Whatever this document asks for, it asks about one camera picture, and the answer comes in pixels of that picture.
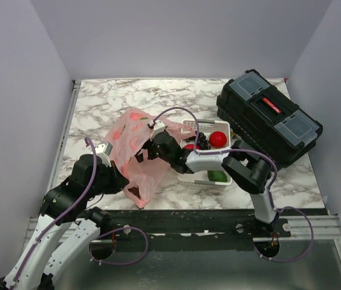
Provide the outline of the red fake apple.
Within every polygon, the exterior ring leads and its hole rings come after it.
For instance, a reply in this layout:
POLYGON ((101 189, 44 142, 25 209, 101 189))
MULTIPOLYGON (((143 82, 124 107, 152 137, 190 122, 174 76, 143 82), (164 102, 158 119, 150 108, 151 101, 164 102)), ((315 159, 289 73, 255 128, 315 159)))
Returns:
POLYGON ((186 149, 186 150, 195 150, 195 149, 198 149, 197 146, 195 146, 194 144, 187 144, 183 147, 183 149, 186 149))

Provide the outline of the pink plastic bag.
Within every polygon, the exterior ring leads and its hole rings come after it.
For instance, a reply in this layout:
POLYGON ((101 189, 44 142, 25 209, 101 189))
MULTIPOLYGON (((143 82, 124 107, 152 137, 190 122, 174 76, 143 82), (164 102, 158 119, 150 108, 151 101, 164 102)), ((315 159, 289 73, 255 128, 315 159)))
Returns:
POLYGON ((146 152, 143 154, 142 163, 135 158, 135 154, 151 137, 148 123, 152 119, 154 119, 153 115, 139 108, 128 109, 103 139, 104 142, 112 144, 109 157, 115 162, 119 172, 129 181, 123 192, 138 208, 145 208, 151 201, 159 183, 170 169, 170 165, 159 158, 148 160, 146 152), (131 187, 139 188, 140 198, 128 191, 131 187))

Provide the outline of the dark fake grape bunch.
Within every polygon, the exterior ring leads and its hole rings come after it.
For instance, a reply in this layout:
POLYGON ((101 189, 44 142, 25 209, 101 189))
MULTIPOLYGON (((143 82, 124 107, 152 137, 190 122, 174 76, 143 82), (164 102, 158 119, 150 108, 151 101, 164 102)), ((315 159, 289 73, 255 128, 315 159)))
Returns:
MULTIPOLYGON (((187 144, 194 144, 195 143, 195 137, 186 138, 184 141, 187 144)), ((207 140, 206 135, 203 132, 200 132, 198 134, 196 146, 198 147, 198 150, 209 150, 210 149, 210 144, 207 140)))

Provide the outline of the red fake pomegranate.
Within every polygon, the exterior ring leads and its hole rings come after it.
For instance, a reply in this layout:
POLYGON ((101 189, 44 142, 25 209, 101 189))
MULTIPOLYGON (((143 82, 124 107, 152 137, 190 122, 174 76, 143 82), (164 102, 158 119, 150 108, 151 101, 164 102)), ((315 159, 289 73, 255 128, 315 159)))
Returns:
POLYGON ((209 136, 209 144, 212 147, 222 148, 227 144, 227 136, 221 131, 214 131, 209 136))

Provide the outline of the green fake lime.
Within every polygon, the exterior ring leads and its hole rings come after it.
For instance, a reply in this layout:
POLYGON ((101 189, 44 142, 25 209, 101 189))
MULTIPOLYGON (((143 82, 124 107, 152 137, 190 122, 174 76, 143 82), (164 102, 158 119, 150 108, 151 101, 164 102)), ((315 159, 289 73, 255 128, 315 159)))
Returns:
POLYGON ((212 182, 228 182, 228 178, 227 175, 222 172, 222 171, 217 171, 217 170, 209 170, 207 172, 207 178, 209 181, 212 182))

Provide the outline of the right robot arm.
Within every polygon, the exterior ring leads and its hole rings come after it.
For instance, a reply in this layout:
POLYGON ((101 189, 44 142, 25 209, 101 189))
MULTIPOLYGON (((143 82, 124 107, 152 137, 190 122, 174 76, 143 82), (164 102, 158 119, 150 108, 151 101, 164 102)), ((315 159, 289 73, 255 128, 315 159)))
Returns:
POLYGON ((147 140, 136 154, 143 162, 143 152, 148 159, 160 158, 179 174, 202 171, 226 172, 243 191, 250 194, 255 209, 255 229, 264 237, 277 230, 277 209, 271 196, 271 186, 278 175, 276 164, 261 152, 253 150, 244 141, 220 150, 183 149, 168 132, 160 132, 147 140))

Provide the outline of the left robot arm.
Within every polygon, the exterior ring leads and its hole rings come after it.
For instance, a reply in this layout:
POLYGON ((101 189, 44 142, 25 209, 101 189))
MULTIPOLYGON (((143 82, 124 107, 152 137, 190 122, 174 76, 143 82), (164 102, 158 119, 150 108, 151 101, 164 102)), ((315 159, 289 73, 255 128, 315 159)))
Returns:
POLYGON ((0 278, 0 289, 54 289, 79 251, 112 230, 110 214, 88 209, 88 201, 116 194, 127 184, 107 153, 82 155, 71 175, 45 195, 31 239, 14 268, 0 278))

